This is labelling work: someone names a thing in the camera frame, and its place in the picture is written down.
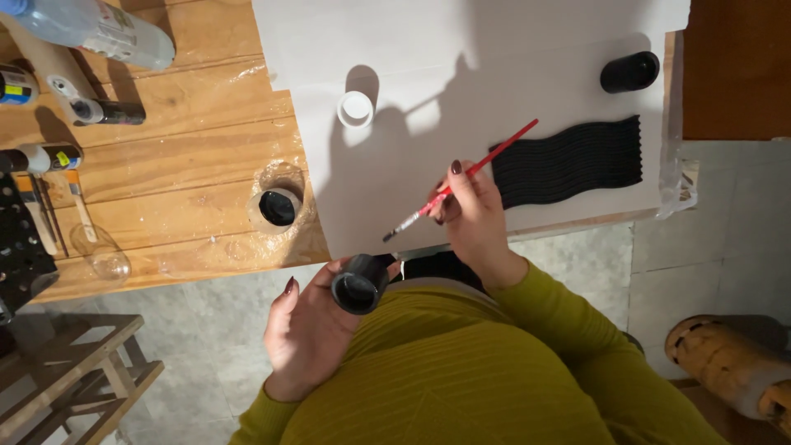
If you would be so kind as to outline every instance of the sleeve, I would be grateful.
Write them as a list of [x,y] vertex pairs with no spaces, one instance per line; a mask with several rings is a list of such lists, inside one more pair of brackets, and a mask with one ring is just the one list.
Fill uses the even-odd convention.
[[269,445],[280,443],[297,403],[274,401],[263,390],[252,402],[250,408],[239,416],[239,429],[233,433],[228,445]]
[[727,444],[615,325],[533,263],[516,286],[489,291],[566,363],[616,443]]

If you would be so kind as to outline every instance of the painted fingernail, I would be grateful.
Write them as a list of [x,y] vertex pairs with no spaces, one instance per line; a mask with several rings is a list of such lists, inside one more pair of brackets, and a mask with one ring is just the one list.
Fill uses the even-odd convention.
[[291,289],[294,289],[294,277],[289,279],[289,282],[286,284],[286,289],[283,291],[283,293],[288,295],[291,293]]

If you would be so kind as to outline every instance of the yellow-green sweater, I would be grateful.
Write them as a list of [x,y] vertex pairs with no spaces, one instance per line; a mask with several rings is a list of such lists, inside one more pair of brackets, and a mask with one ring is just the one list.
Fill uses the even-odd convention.
[[230,445],[726,442],[585,299],[530,264],[489,290],[387,292],[301,403],[260,391]]

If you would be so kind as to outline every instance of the white cardboard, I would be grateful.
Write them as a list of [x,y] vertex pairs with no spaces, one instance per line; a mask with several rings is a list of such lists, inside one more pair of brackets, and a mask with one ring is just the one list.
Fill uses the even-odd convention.
[[687,27],[690,0],[253,0],[273,89]]
[[[633,93],[607,94],[599,84],[608,61],[646,50],[662,59],[664,30],[486,58],[476,69],[467,67],[463,52],[452,64],[421,70],[381,74],[373,65],[380,74],[377,111],[363,130],[344,128],[336,116],[345,81],[292,89],[330,254],[388,253],[447,242],[445,230],[428,219],[386,245],[381,239],[426,202],[453,159],[477,162],[488,147],[533,118],[540,122],[527,139],[640,114],[643,182],[592,190],[556,204],[515,207],[506,212],[509,230],[657,207],[664,76],[660,72],[648,89]],[[357,63],[349,61],[337,71],[347,72]]]

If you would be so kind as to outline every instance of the yellow price sticker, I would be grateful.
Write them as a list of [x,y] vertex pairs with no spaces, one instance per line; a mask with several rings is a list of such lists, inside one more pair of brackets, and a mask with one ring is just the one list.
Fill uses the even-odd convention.
[[60,161],[60,165],[61,166],[65,167],[65,166],[69,165],[69,157],[66,156],[66,154],[63,153],[62,151],[59,151],[58,154],[56,154],[55,156],[58,157],[58,160]]

